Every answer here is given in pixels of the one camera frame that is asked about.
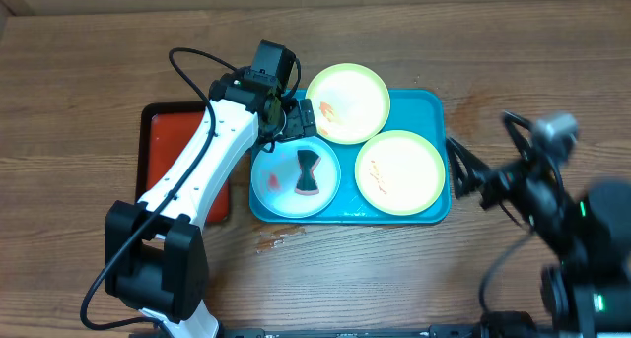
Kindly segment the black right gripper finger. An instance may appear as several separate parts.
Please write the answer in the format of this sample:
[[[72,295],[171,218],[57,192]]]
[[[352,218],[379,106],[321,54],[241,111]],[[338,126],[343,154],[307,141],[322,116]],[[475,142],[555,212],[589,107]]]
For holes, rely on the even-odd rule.
[[[504,111],[503,122],[510,138],[512,139],[522,159],[525,161],[535,160],[536,152],[533,146],[531,145],[530,141],[518,130],[518,128],[521,127],[523,130],[530,132],[532,122],[507,110]]]
[[[453,174],[456,199],[483,187],[490,168],[456,139],[446,139],[446,151]]]

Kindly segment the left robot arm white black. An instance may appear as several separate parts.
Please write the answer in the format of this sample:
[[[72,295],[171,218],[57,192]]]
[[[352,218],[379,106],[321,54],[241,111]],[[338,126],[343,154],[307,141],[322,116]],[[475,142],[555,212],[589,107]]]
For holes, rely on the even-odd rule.
[[[105,217],[105,268],[97,286],[140,311],[170,337],[215,337],[219,321],[203,299],[209,277],[202,232],[237,161],[250,148],[316,134],[310,100],[283,77],[241,69],[212,83],[206,110],[174,164],[134,204]]]

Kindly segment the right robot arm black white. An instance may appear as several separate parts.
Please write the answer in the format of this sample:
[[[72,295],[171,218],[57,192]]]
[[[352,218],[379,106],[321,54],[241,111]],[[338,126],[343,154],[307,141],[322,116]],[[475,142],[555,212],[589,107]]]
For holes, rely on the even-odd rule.
[[[478,288],[483,315],[474,337],[627,337],[630,334],[630,184],[606,179],[580,199],[566,191],[560,169],[578,139],[567,112],[529,121],[503,116],[519,158],[492,169],[453,138],[446,141],[457,198],[474,191],[480,206],[516,209],[512,220],[539,236],[559,263],[541,271],[541,297],[552,318],[537,327],[525,312],[492,311],[483,296],[502,254]]]

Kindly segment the light blue plate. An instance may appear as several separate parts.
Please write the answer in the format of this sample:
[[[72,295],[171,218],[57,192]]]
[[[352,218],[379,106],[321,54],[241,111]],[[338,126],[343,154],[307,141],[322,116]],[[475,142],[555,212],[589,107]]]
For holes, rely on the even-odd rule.
[[[298,150],[312,150],[321,160],[314,176],[319,194],[295,192],[300,168]],[[278,143],[271,153],[259,152],[251,164],[250,210],[268,223],[303,221],[330,205],[341,183],[341,166],[333,149],[318,137]]]

